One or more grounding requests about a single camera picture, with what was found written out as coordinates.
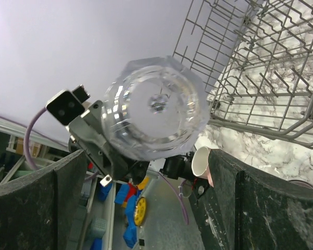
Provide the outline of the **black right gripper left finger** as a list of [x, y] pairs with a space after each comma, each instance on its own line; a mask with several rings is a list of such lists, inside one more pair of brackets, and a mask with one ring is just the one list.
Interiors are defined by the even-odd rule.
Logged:
[[65, 249], [86, 168], [78, 150], [0, 185], [0, 249]]

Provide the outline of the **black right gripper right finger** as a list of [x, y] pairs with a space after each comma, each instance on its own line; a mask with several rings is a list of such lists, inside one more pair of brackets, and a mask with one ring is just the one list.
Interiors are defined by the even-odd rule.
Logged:
[[219, 149], [208, 161], [213, 185], [189, 199], [205, 249], [313, 249], [313, 189]]

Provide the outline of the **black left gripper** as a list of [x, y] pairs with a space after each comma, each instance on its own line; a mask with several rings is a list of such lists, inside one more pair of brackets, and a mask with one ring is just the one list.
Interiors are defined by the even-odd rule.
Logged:
[[142, 182], [149, 163], [123, 156], [105, 138], [101, 125], [103, 103], [85, 101], [82, 105], [86, 111], [75, 118], [67, 130], [70, 133], [69, 151], [84, 150], [88, 160], [97, 169], [86, 181], [100, 175], [102, 182]]

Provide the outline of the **pink mug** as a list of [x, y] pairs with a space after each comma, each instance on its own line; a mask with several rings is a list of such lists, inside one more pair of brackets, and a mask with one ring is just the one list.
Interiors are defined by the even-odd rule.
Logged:
[[211, 149], [203, 146], [194, 153], [191, 162], [192, 173], [199, 178], [208, 180], [211, 187], [214, 187], [213, 180], [209, 168], [209, 154]]

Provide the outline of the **clear octagonal glass tumbler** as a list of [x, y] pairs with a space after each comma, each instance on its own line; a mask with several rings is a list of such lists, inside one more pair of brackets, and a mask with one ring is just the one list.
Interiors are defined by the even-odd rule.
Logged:
[[103, 99], [104, 137], [151, 161], [189, 152], [209, 121], [202, 79], [171, 56], [128, 62]]

